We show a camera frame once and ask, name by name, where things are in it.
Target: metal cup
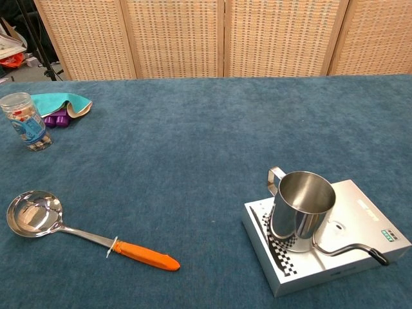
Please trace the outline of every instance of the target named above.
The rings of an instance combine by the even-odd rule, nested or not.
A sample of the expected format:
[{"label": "metal cup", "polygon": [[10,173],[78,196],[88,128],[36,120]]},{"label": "metal cup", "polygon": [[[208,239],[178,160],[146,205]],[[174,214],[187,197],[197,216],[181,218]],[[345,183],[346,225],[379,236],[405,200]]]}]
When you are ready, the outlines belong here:
[{"label": "metal cup", "polygon": [[[279,178],[278,188],[275,176]],[[312,236],[335,204],[335,191],[323,177],[305,171],[285,174],[279,167],[268,173],[268,189],[275,196],[270,230],[288,250],[306,252]]]}]

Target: wicker folding screen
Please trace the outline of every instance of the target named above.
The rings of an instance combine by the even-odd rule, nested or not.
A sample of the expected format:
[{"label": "wicker folding screen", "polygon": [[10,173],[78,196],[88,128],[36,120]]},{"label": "wicker folding screen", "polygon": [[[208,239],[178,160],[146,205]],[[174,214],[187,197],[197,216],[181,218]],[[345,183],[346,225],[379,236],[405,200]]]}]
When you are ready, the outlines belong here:
[{"label": "wicker folding screen", "polygon": [[351,0],[329,74],[411,70],[412,0]]},{"label": "wicker folding screen", "polygon": [[138,77],[222,77],[224,0],[121,0]]},{"label": "wicker folding screen", "polygon": [[72,80],[135,79],[119,0],[35,0]]},{"label": "wicker folding screen", "polygon": [[227,0],[225,76],[326,75],[348,0]]}]

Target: white box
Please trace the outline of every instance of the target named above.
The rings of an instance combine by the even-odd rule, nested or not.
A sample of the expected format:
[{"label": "white box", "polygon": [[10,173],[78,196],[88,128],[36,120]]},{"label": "white box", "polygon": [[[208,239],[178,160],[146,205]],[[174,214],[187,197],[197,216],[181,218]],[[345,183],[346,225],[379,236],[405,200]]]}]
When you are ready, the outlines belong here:
[{"label": "white box", "polygon": [[[411,247],[411,243],[351,180],[333,183],[332,187],[336,193],[335,205],[316,233],[316,240],[323,249],[333,251],[351,243],[363,243],[379,250],[393,262]],[[361,250],[332,257],[314,249],[298,253],[279,247],[268,239],[273,203],[274,198],[246,203],[242,220],[275,297],[382,267]]]}]

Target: mug handle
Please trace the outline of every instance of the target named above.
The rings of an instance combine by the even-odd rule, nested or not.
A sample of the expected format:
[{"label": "mug handle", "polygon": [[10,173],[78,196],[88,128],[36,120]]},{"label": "mug handle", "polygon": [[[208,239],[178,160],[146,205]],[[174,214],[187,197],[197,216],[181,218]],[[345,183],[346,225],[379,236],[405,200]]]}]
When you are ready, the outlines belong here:
[{"label": "mug handle", "polygon": [[280,169],[278,166],[273,166],[273,168],[269,169],[268,172],[268,190],[272,193],[273,196],[277,193],[277,187],[275,186],[275,176],[277,179],[281,180],[285,177],[285,173]]}]

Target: jar lid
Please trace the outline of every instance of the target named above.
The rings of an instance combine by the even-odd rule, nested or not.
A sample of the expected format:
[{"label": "jar lid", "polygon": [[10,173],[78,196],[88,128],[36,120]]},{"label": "jar lid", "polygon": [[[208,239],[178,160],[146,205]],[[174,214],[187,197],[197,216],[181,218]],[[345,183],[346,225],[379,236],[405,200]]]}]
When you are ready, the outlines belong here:
[{"label": "jar lid", "polygon": [[0,98],[0,106],[3,111],[16,111],[32,104],[32,98],[28,93],[17,92]]}]

